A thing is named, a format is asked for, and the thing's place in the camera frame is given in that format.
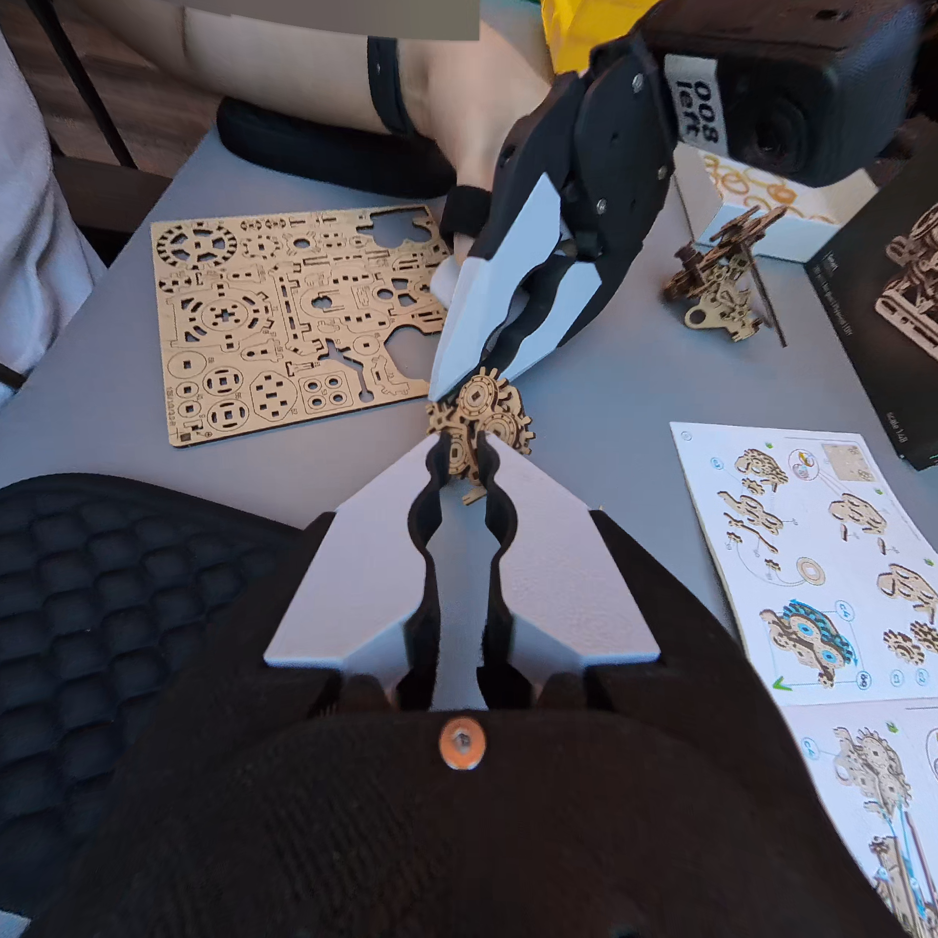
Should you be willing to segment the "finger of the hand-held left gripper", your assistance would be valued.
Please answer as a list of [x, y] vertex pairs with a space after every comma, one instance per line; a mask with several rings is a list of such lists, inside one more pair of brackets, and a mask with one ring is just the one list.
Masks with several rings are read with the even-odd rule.
[[500, 336], [509, 354], [502, 375], [513, 382], [550, 355], [600, 286], [594, 263], [548, 262], [535, 277], [522, 314]]
[[428, 398], [439, 402], [472, 375], [492, 332], [508, 317], [522, 279], [553, 253], [560, 196], [543, 173], [489, 259], [463, 262], [431, 372]]

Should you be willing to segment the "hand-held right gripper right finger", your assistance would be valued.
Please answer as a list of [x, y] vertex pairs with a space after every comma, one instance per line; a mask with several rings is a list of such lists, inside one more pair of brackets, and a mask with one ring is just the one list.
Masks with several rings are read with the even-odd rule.
[[477, 459], [498, 541], [477, 670], [487, 708], [525, 709], [557, 674], [657, 661], [588, 506], [496, 436], [479, 437]]

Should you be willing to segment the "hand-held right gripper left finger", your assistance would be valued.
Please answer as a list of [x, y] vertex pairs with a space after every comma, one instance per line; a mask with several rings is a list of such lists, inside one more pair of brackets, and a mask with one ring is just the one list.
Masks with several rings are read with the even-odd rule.
[[329, 516], [268, 666], [369, 675], [401, 708], [429, 709], [441, 613], [428, 542], [448, 466], [448, 436], [429, 435]]

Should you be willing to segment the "wooden gear assembly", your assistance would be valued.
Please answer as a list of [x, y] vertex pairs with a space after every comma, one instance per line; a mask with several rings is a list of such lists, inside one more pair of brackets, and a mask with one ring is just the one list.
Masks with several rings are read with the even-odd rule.
[[463, 495], [469, 507], [486, 497], [480, 481], [477, 439], [482, 432], [500, 439], [524, 456], [531, 455], [535, 433], [525, 414], [522, 396], [495, 368], [480, 368], [460, 390], [455, 403], [428, 403], [427, 434], [447, 434], [450, 439], [449, 474], [472, 484]]

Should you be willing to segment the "person's left forearm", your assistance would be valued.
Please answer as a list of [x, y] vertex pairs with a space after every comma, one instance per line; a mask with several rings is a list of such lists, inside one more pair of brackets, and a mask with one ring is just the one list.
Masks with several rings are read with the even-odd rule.
[[186, 7], [184, 57], [224, 97], [331, 126], [384, 134], [369, 91], [367, 39]]

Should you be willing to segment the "person's left hand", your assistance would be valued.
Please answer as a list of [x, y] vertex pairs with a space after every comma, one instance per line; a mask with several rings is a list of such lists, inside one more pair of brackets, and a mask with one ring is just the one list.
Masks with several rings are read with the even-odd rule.
[[477, 41], [402, 41], [405, 110], [456, 171], [456, 182], [490, 192], [507, 135], [547, 96], [553, 68], [541, 32], [511, 39], [483, 22]]

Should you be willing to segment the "yellow object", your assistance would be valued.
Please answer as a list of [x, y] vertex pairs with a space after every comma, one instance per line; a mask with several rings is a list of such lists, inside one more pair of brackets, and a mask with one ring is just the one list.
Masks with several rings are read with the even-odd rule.
[[632, 30], [658, 1], [541, 1], [541, 19], [554, 74], [582, 74], [597, 46]]

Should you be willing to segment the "pile of rubber bands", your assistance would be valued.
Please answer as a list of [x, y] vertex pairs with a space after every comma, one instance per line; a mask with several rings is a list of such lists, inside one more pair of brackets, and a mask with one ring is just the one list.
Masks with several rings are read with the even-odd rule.
[[792, 208], [796, 204], [798, 192], [782, 177], [717, 155], [704, 154], [702, 161], [725, 204], [765, 211], [780, 205]]

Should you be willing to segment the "wooden model subassembly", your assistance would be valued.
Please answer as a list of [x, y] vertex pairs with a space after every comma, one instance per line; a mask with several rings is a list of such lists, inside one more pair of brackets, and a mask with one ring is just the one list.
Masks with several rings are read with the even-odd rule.
[[664, 285], [663, 298], [695, 301], [686, 311], [686, 327], [722, 328], [732, 341], [738, 342], [753, 337], [767, 322], [775, 330], [781, 347], [787, 347], [753, 254], [753, 245], [787, 210], [787, 206], [780, 205], [760, 213], [752, 207], [729, 220], [711, 237], [709, 251], [701, 253], [689, 242], [675, 252], [682, 269]]

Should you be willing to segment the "laser-cut wooden parts sheet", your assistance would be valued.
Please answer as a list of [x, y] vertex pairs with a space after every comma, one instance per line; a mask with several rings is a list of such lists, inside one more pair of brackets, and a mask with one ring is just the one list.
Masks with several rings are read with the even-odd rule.
[[150, 225], [174, 448], [417, 400], [393, 335], [442, 332], [427, 205]]

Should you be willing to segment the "white cardboard box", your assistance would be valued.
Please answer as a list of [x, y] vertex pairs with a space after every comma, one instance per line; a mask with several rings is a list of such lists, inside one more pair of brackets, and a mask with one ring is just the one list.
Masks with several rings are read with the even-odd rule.
[[[710, 153], [678, 144], [674, 150], [674, 176], [691, 235], [697, 243], [709, 248], [711, 237], [748, 209], [723, 202], [704, 168], [704, 154]], [[788, 181], [798, 192], [796, 204], [767, 230], [753, 252], [800, 264], [809, 261], [878, 192], [864, 170], [822, 188]]]

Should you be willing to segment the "black wristband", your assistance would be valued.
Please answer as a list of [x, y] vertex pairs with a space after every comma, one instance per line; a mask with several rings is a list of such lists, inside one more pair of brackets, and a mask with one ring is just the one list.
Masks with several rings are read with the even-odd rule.
[[405, 106], [398, 39], [367, 37], [367, 62], [371, 103], [381, 124], [394, 136], [416, 139], [418, 133]]

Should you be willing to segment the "white instruction booklet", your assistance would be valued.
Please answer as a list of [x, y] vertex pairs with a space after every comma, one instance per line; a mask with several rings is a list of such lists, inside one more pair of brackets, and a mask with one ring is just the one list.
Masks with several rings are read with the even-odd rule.
[[936, 936], [937, 558], [857, 434], [673, 422], [746, 655], [840, 837]]

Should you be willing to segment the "black model kit box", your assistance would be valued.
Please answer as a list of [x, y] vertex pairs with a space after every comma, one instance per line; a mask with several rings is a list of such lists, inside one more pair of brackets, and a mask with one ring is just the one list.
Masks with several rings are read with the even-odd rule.
[[806, 271], [897, 454], [937, 462], [936, 194], [879, 191]]

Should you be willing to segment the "person's pale clothing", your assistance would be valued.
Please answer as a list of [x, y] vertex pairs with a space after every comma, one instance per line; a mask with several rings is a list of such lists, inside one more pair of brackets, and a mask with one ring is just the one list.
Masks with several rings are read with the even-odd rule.
[[38, 102], [2, 38], [2, 365], [35, 369], [105, 272], [69, 213]]

